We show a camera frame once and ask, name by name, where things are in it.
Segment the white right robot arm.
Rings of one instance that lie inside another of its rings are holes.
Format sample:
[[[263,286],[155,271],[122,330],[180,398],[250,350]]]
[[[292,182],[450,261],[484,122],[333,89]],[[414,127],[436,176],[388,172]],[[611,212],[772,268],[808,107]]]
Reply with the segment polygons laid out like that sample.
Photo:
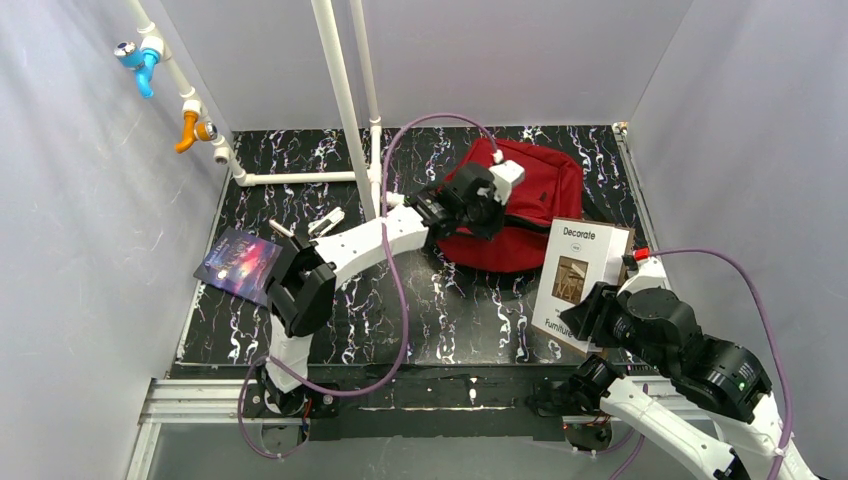
[[[623,348],[649,364],[706,412],[724,437],[694,428],[596,354],[565,388],[583,411],[619,418],[698,479],[815,478],[794,446],[759,359],[736,343],[703,333],[692,307],[672,291],[621,293],[599,282],[560,318],[577,339]]]

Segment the white furniture book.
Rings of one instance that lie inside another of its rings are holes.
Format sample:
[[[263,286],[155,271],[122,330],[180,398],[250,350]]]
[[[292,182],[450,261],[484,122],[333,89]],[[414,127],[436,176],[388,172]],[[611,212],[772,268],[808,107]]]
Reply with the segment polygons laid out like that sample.
[[[531,326],[582,353],[600,348],[578,340],[559,314],[585,300],[597,282],[619,285],[622,256],[633,246],[634,230],[587,220],[552,221]]]

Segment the red student backpack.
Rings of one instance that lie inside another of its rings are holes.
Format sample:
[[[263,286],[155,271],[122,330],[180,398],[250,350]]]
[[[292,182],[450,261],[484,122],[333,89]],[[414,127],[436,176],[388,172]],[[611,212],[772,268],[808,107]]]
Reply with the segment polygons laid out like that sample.
[[[507,139],[496,144],[525,171],[506,204],[504,228],[491,240],[461,230],[436,245],[460,266],[493,273],[533,270],[544,262],[553,220],[582,217],[583,169],[552,148]]]

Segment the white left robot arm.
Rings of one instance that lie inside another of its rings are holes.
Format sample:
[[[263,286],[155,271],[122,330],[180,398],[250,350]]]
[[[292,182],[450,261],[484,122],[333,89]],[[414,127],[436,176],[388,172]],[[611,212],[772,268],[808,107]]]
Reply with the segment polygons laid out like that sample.
[[[289,394],[306,382],[313,335],[331,319],[336,291],[395,254],[422,249],[459,230],[484,240],[504,226],[506,205],[525,171],[506,160],[469,163],[412,195],[383,217],[342,233],[281,241],[264,285],[272,320],[265,384]]]

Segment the dark galaxy cover book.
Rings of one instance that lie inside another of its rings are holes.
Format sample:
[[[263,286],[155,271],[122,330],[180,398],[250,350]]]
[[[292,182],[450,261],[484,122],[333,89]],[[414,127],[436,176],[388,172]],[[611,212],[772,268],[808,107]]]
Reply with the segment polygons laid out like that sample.
[[[281,247],[228,227],[194,271],[201,282],[265,307],[265,284]]]

